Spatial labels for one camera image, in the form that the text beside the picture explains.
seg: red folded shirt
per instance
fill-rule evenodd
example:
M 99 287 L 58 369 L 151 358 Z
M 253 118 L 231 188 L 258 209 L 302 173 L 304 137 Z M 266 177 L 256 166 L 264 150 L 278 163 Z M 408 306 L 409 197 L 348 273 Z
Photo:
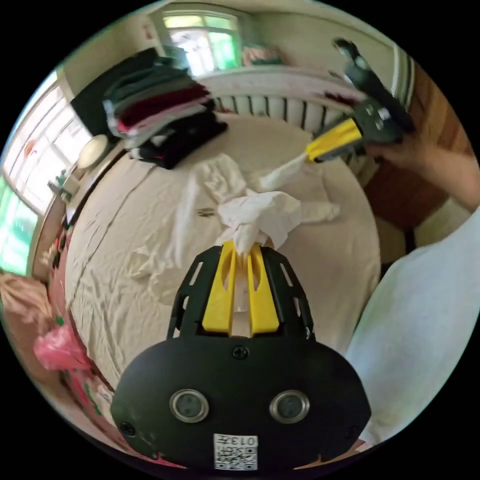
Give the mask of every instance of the red folded shirt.
M 137 102 L 129 107 L 122 115 L 120 115 L 121 123 L 127 128 L 131 128 L 138 122 L 156 115 L 163 110 L 170 109 L 175 105 L 192 102 L 210 95 L 210 92 L 200 84 L 195 84 L 183 90 L 172 91 L 159 96 L 153 96 Z

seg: stack of folded clothes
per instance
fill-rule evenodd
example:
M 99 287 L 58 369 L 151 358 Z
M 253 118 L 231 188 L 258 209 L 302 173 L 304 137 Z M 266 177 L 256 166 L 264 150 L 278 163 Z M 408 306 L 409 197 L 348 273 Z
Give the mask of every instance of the stack of folded clothes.
M 165 169 L 227 130 L 211 93 L 186 70 L 162 63 L 125 76 L 104 95 L 111 132 L 134 159 Z

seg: bed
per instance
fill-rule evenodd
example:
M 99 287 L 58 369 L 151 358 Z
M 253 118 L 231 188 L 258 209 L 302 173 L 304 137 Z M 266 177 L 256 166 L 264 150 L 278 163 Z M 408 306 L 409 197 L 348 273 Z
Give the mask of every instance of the bed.
M 52 303 L 72 325 L 92 361 L 90 372 L 66 372 L 65 381 L 92 421 L 133 455 L 137 454 L 90 393 L 99 386 L 113 393 L 126 365 L 165 338 L 162 319 L 170 316 L 172 293 L 180 276 L 169 286 L 169 295 L 159 301 L 146 283 L 126 274 L 127 253 L 141 247 L 152 230 L 170 227 L 168 222 L 162 223 L 166 212 L 162 203 L 178 200 L 191 165 L 224 153 L 235 160 L 248 158 L 243 171 L 247 177 L 255 177 L 259 171 L 298 155 L 314 132 L 348 113 L 352 102 L 363 98 L 341 80 L 291 67 L 242 68 L 198 81 L 212 92 L 218 115 L 229 124 L 228 133 L 192 154 L 174 171 L 152 169 L 127 154 L 118 159 L 86 194 L 59 268 L 50 279 Z M 276 147 L 259 152 L 260 136 Z M 375 219 L 361 188 L 375 164 L 369 158 L 350 155 L 321 168 L 328 199 L 341 204 L 344 216 L 333 226 L 298 228 L 280 251 L 292 262 L 313 304 L 312 312 L 331 319 L 315 326 L 317 338 L 342 353 L 380 274 Z M 211 241 L 208 235 L 204 237 L 199 250 Z M 323 239 L 325 246 L 316 247 L 315 239 Z M 298 245 L 312 247 L 313 257 L 299 256 Z M 339 245 L 341 265 L 335 263 Z M 351 268 L 343 271 L 342 266 L 353 258 Z M 311 262 L 328 269 L 328 275 L 318 275 Z M 328 292 L 332 284 L 350 291 L 349 301 L 327 301 L 319 295 Z

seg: white bed sheet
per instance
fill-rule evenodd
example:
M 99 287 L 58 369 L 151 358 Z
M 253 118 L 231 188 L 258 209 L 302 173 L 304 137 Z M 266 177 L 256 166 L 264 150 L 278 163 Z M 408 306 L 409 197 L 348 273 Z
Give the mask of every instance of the white bed sheet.
M 89 357 L 113 388 L 140 352 L 166 338 L 171 305 L 149 292 L 148 279 L 143 283 L 130 278 L 127 265 L 131 252 L 144 245 L 154 229 L 172 230 L 191 165 L 227 154 L 249 181 L 299 155 L 310 140 L 307 132 L 280 120 L 222 117 L 228 132 L 174 170 L 127 155 L 119 160 L 76 223 L 66 265 L 66 301 Z M 323 169 L 328 199 L 340 205 L 340 216 L 298 227 L 279 251 L 303 285 L 317 340 L 343 354 L 378 283 L 379 239 L 367 198 L 350 169 L 341 160 L 318 168 Z M 282 190 L 299 200 L 304 195 L 301 185 Z M 198 252 L 216 240 L 200 237 Z M 239 315 L 238 321 L 246 322 L 245 314 Z

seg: window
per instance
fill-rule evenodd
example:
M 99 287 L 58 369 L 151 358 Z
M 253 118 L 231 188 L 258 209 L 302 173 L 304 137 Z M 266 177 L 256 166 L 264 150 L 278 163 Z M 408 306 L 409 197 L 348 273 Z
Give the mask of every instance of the window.
M 20 115 L 2 174 L 19 199 L 41 216 L 53 197 L 47 182 L 68 170 L 91 138 L 52 73 Z
M 240 66 L 235 17 L 176 13 L 166 15 L 164 22 L 173 44 L 185 50 L 194 77 Z
M 38 219 L 0 177 L 0 268 L 17 275 L 27 273 Z

